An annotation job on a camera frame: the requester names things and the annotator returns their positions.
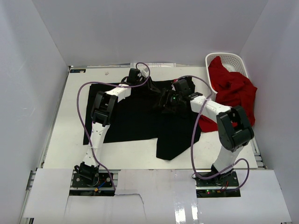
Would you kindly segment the black t shirt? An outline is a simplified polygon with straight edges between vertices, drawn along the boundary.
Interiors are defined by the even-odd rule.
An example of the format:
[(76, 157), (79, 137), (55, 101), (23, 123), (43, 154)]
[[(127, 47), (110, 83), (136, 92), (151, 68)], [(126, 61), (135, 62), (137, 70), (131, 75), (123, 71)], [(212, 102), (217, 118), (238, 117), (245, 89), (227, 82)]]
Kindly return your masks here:
[(156, 157), (172, 160), (185, 150), (191, 141), (198, 142), (201, 128), (194, 127), (198, 114), (161, 113), (153, 109), (158, 94), (142, 93), (134, 88), (131, 95), (117, 105), (116, 116), (104, 142), (126, 142), (157, 139)]

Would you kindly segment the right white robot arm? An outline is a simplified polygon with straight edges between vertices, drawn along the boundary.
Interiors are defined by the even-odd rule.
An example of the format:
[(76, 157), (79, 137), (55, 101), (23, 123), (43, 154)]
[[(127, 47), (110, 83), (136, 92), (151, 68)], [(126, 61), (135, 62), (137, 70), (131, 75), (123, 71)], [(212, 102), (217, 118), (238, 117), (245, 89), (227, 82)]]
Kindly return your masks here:
[(195, 91), (191, 76), (181, 77), (172, 83), (171, 88), (163, 88), (157, 101), (158, 109), (172, 113), (196, 112), (217, 124), (221, 149), (205, 175), (194, 171), (193, 178), (211, 180), (222, 186), (228, 180), (234, 166), (240, 162), (239, 153), (254, 137), (254, 132), (245, 110), (241, 106), (229, 107), (214, 102), (209, 96)]

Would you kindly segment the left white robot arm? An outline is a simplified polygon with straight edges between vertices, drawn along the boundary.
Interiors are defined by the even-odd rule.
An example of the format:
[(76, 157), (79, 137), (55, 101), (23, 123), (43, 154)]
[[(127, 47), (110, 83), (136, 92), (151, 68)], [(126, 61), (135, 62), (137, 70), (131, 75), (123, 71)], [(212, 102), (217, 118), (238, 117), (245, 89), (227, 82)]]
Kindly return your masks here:
[[(100, 166), (107, 171), (112, 187), (115, 187), (110, 171), (106, 166), (100, 163), (97, 157), (101, 153), (105, 135), (115, 116), (118, 103), (128, 98), (131, 95), (131, 90), (133, 88), (147, 86), (151, 91), (158, 91), (158, 89), (152, 84), (149, 66), (145, 63), (141, 63), (141, 65), (144, 65), (145, 68), (131, 68), (129, 70), (129, 75), (123, 78), (118, 85), (91, 81), (82, 84), (78, 90), (76, 98), (77, 113), (90, 146), (86, 151), (85, 157), (81, 164), (75, 166), (75, 171), (80, 176), (82, 181), (84, 181), (84, 183), (89, 187), (97, 186), (99, 183)], [(89, 84), (102, 84), (113, 87), (113, 89), (110, 91), (97, 92), (91, 110), (92, 129), (90, 133), (85, 126), (79, 108), (79, 98), (81, 91)]]

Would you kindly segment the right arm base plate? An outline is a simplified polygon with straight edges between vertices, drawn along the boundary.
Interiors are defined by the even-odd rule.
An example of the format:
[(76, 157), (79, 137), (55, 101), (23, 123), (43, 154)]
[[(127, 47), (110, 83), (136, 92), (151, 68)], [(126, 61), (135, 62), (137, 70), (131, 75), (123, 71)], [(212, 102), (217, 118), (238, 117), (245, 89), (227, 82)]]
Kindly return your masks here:
[(240, 197), (239, 181), (237, 174), (233, 171), (225, 177), (216, 177), (214, 179), (202, 180), (192, 175), (196, 181), (197, 198), (227, 198)]

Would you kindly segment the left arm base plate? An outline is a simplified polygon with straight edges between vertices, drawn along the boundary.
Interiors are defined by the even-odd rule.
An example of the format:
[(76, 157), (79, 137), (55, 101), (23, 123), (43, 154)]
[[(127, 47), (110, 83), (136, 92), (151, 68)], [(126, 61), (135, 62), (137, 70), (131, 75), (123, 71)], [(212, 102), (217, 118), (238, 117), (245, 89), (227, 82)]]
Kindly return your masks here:
[(112, 179), (107, 172), (99, 172), (92, 183), (86, 183), (87, 179), (73, 172), (69, 195), (70, 196), (114, 196), (115, 190)]

